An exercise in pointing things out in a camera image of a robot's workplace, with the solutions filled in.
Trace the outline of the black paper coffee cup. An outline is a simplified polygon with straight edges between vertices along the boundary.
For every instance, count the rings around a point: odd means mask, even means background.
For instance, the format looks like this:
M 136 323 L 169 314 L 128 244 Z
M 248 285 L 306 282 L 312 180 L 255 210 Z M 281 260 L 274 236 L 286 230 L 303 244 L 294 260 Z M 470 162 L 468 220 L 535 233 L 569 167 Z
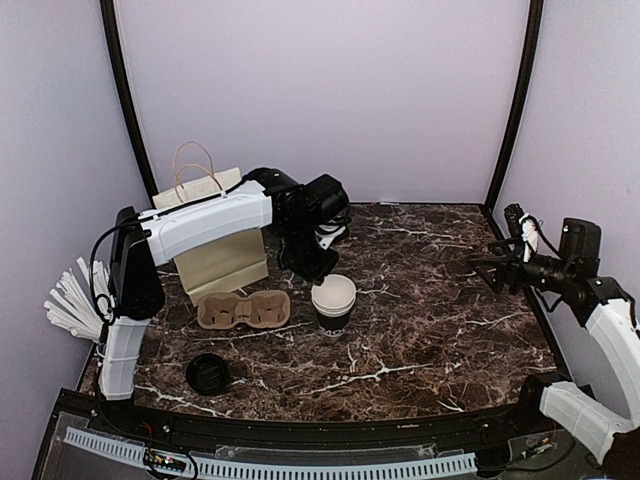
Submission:
M 327 275 L 321 285 L 311 288 L 311 302 L 323 334 L 337 338 L 345 332 L 356 294 L 354 282 L 339 274 Z

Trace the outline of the brown cardboard cup carrier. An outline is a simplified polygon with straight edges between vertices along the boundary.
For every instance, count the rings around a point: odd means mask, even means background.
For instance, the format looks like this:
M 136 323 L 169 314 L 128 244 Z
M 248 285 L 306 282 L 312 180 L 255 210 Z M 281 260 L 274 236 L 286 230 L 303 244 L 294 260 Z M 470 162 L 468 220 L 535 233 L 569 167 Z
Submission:
M 257 291 L 241 297 L 235 293 L 213 293 L 198 304 L 197 321 L 204 329 L 229 330 L 237 325 L 255 329 L 284 326 L 291 315 L 291 300 L 281 290 Z

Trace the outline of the cream paper bag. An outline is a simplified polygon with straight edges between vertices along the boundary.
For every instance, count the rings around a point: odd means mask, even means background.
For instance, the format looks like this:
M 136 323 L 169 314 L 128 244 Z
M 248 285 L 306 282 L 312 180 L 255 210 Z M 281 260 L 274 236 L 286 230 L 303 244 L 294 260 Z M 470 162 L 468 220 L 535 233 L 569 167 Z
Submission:
M 204 151 L 208 164 L 181 165 L 179 156 L 190 146 L 205 150 L 190 140 L 178 147 L 173 159 L 173 186 L 152 197 L 153 205 L 168 208 L 228 191 L 241 180 L 234 167 L 217 171 L 213 157 Z M 186 252 L 174 259 L 182 286 L 193 305 L 213 293 L 229 293 L 266 278 L 269 275 L 262 232 L 249 230 Z

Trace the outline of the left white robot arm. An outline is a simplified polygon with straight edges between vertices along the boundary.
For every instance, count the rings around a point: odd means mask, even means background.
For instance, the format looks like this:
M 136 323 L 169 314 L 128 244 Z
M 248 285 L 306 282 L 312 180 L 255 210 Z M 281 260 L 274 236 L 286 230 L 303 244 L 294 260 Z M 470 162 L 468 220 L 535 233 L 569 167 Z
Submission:
M 228 190 L 138 213 L 122 209 L 113 227 L 107 291 L 92 291 L 102 322 L 103 360 L 96 393 L 101 417 L 120 436 L 141 427 L 140 412 L 125 400 L 134 391 L 142 340 L 165 295 L 157 269 L 176 257 L 244 231 L 265 229 L 279 240 L 278 265 L 320 284 L 336 266 L 332 244 L 348 234 L 349 197 L 340 181 L 323 174 L 307 184 L 274 168 L 257 168 Z

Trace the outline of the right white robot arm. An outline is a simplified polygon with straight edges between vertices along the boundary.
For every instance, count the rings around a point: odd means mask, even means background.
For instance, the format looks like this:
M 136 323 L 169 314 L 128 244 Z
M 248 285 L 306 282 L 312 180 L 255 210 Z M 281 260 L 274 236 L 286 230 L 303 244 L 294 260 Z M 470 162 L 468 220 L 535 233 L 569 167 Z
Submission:
M 585 233 L 563 229 L 559 253 L 525 255 L 529 244 L 511 239 L 516 247 L 505 255 L 475 258 L 471 268 L 499 293 L 507 286 L 537 287 L 560 296 L 579 325 L 602 348 L 627 402 L 623 417 L 584 393 L 575 383 L 556 381 L 544 385 L 540 395 L 528 396 L 510 413 L 510 424 L 521 434 L 534 432 L 550 418 L 568 430 L 603 465 L 622 447 L 622 436 L 639 435 L 639 324 L 635 300 L 612 277 L 599 277 L 599 228 Z

